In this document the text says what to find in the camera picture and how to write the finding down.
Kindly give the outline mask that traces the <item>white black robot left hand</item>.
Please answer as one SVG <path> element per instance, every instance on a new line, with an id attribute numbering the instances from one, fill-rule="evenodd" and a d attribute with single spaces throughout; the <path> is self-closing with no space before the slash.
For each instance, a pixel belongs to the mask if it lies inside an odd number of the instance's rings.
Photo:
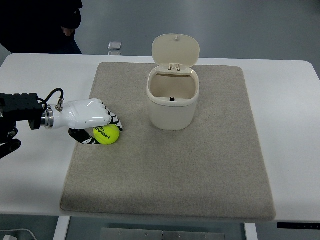
<path id="1" fill-rule="evenodd" d="M 97 98 L 67 102 L 62 111 L 53 107 L 53 118 L 53 127 L 48 129 L 68 127 L 69 135 L 83 145 L 100 145 L 93 134 L 96 127 L 115 125 L 120 132 L 123 131 L 117 115 Z"/>

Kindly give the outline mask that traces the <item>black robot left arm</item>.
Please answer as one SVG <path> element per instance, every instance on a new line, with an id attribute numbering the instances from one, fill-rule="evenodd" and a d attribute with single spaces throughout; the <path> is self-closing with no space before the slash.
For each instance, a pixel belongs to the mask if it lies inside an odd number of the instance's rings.
<path id="1" fill-rule="evenodd" d="M 54 126 L 54 110 L 48 100 L 54 93 L 60 92 L 55 109 L 63 110 L 64 91 L 56 88 L 42 99 L 36 93 L 0 94 L 0 157 L 4 158 L 20 148 L 22 142 L 15 137 L 18 134 L 17 122 L 28 121 L 31 130 L 41 126 Z"/>

